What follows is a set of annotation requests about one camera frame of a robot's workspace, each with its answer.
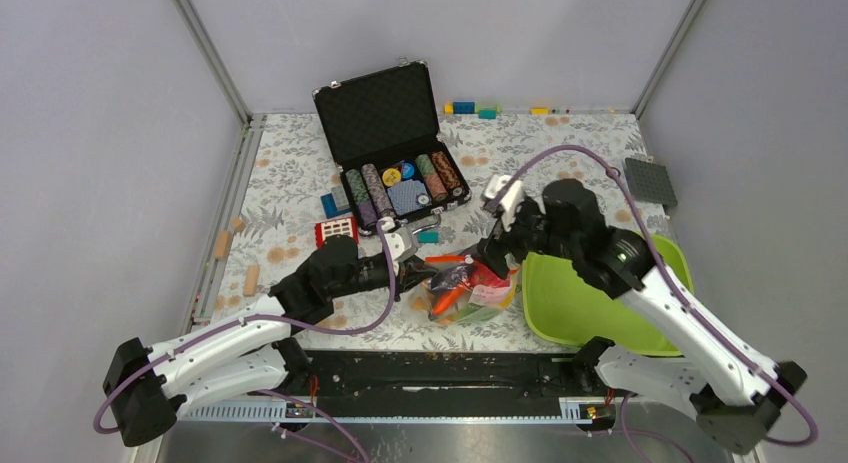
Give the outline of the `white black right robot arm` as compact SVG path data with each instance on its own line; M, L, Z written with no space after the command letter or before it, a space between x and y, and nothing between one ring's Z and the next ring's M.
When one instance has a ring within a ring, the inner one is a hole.
M484 264L499 276L529 254L568 260L578 277L639 314L683 355L681 363L633 353L596 336L573 358L583 393L634 393L677 410L722 448L745 455L762 443L806 380L745 343L686 290L641 235L609 226L595 194L574 179L548 184L540 201L507 175L483 193L495 217L481 240Z

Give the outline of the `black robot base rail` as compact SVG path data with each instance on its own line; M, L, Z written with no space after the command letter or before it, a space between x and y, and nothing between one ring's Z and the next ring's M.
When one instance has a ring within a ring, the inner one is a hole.
M612 420L624 393L570 354L309 350L278 391L335 417Z

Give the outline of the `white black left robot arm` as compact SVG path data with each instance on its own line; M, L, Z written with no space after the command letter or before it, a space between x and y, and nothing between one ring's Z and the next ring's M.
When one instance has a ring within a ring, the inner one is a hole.
M361 257L353 238L331 237L268 294L231 316L149 346L139 338L120 344L103 381L106 400L94 428L137 447L221 400L277 388L299 393L311 370L294 334L319 330L337 298L387 288L397 300L436 272L413 251ZM102 423L106 412L115 420L111 429Z

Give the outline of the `red toy apple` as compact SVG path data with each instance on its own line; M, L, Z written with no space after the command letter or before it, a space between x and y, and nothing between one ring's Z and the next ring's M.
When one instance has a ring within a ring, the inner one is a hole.
M490 268L485 266L480 262L476 262L474 265L474 269L469 276L469 285L472 290L478 287L485 288L508 288L512 285L513 276L518 272L517 268L509 269L507 272L507 276L504 278L499 277L495 274Z

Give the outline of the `orange toy carrot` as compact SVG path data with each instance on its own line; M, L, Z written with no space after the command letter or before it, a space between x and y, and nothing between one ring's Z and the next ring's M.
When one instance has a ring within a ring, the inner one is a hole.
M442 315L446 311L448 311L452 306L456 304L456 302L466 293L466 288L463 286L457 286L450 290L446 290L441 293L436 299L435 306L433 307L432 313L434 315Z

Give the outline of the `clear zip top bag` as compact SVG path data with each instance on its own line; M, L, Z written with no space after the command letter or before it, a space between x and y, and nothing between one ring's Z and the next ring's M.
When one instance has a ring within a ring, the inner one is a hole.
M475 263L480 261L478 257L470 254L453 254L427 257L425 262L436 267L440 272L462 264L472 265L474 269ZM510 269L517 268L519 272L520 266L517 263L512 259L509 259L508 262L510 263ZM412 308L425 312L430 322L441 326L488 321L505 311L514 301L517 288L517 273L513 276L512 285L508 288L492 289L478 287L472 290L469 281L467 281L466 293L454 306L442 315L434 315L432 310L435 306L436 299L443 292L431 292L429 289L430 279L428 279L416 287L412 299Z

